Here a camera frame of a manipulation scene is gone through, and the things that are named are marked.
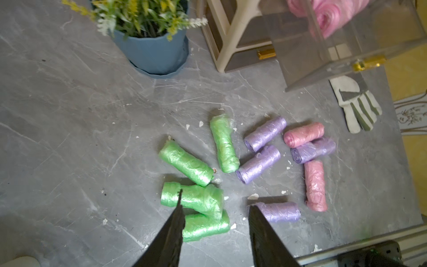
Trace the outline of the pink roll diagonal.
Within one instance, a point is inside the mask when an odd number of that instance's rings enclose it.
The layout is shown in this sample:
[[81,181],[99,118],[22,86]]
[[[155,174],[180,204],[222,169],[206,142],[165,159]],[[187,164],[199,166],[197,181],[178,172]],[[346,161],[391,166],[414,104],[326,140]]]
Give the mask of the pink roll diagonal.
[[[317,25],[323,38],[330,37],[335,31],[345,26],[358,13],[367,7],[368,0],[324,0],[308,1],[314,11]],[[289,11],[296,17],[309,15],[306,1],[287,1]]]

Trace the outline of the beige drawer organizer cabinet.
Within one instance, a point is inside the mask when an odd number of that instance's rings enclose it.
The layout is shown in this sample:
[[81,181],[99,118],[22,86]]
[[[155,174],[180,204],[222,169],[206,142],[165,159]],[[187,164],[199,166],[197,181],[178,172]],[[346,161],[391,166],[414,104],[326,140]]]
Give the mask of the beige drawer organizer cabinet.
[[196,15],[208,24],[202,33],[218,72],[229,73],[277,60],[270,14],[287,13],[286,1],[199,1]]

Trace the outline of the transparent top drawer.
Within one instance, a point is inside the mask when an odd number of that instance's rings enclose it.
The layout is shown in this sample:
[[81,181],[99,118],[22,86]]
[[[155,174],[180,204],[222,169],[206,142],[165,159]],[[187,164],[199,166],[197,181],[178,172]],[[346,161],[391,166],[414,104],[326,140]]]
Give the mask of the transparent top drawer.
[[272,27],[269,32],[286,91],[373,69],[427,41],[414,1],[370,1],[328,38],[323,38],[308,1],[306,7],[307,17],[288,11],[265,20]]

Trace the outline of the pink roll vertical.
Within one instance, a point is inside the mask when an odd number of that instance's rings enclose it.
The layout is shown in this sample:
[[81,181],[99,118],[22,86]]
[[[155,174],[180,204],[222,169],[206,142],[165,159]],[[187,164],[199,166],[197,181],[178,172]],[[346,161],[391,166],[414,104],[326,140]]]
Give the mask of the pink roll vertical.
[[306,162],[304,164],[304,174],[307,206],[313,211],[327,211],[323,163],[320,160]]

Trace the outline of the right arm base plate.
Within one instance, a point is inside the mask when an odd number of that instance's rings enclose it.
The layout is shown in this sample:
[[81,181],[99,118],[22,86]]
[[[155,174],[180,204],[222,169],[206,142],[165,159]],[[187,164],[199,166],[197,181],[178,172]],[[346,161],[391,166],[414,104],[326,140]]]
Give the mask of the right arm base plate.
[[400,246],[392,240],[340,254],[337,262],[339,267],[405,267]]

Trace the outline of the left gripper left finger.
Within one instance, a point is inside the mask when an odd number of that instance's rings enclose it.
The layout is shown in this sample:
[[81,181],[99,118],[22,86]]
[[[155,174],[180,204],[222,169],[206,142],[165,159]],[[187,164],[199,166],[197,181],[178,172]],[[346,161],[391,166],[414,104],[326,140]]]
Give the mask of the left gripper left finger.
[[183,190],[178,193],[177,206],[144,254],[133,267],[178,267],[183,244],[185,213],[181,205]]

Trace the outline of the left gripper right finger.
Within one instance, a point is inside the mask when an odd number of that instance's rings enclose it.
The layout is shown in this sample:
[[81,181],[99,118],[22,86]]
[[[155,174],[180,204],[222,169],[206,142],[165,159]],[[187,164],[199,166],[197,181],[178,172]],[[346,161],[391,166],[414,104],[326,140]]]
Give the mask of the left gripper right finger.
[[255,267],[299,267],[261,210],[249,207],[249,231]]

